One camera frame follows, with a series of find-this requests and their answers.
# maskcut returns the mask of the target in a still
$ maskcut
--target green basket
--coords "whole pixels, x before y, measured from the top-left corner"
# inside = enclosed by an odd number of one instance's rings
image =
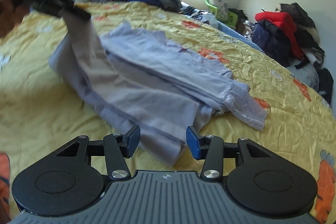
[[[218,13],[218,8],[214,5],[211,5],[209,3],[209,0],[204,0],[205,4],[208,6],[208,10],[211,14],[213,14],[216,19],[218,20],[217,18],[217,13]],[[238,22],[238,15],[236,15],[235,13],[233,12],[230,12],[228,13],[228,20],[226,22],[223,22],[225,25],[227,25],[228,27],[230,27],[231,29],[233,30],[236,30],[236,24]]]

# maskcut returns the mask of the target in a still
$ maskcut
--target yellow bedspread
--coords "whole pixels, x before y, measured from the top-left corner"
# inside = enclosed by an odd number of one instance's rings
[[[336,198],[332,204],[336,179],[331,157],[336,159],[336,122],[313,89],[306,89],[288,70],[261,52],[183,15],[144,3],[81,6],[92,13],[99,34],[127,20],[133,27],[162,30],[169,39],[223,62],[236,80],[250,85],[253,97],[261,99],[268,111],[266,125],[260,132],[226,113],[212,118],[201,134],[218,135],[226,142],[248,137],[304,168],[319,179],[323,199],[312,214],[326,218],[333,205],[327,223],[336,220]],[[114,131],[48,66],[49,56],[66,32],[63,20],[32,12],[22,25],[0,40],[0,54],[11,55],[11,61],[0,73],[0,150],[9,154],[11,180],[78,135],[95,140]],[[169,167],[139,148],[126,161],[132,172],[201,170],[203,164],[187,151],[175,166]],[[93,159],[92,165],[106,172],[102,158]],[[225,172],[234,167],[234,160],[227,160]],[[10,205],[12,216],[17,215],[12,198]]]

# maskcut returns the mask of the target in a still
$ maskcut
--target folded shirt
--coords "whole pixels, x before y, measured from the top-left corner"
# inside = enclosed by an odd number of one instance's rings
[[[121,133],[138,124],[141,146],[168,164],[183,151],[186,128],[200,130],[213,114],[231,111],[262,130],[266,112],[219,61],[167,40],[163,32],[124,23],[99,38],[91,22],[62,16],[68,35],[50,66]]]

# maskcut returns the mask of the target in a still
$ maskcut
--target black bag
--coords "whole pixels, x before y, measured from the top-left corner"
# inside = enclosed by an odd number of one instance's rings
[[[334,79],[327,69],[322,69],[317,72],[320,78],[319,94],[331,105],[333,95]]]

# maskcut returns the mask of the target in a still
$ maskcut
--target silver bolt head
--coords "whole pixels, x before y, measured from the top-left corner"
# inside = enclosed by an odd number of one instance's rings
[[[111,173],[112,177],[114,177],[115,179],[123,179],[125,177],[127,177],[128,173],[125,170],[122,169],[118,169],[118,170],[114,170]]]
[[[220,173],[217,170],[206,170],[203,175],[208,179],[215,179],[220,176]]]

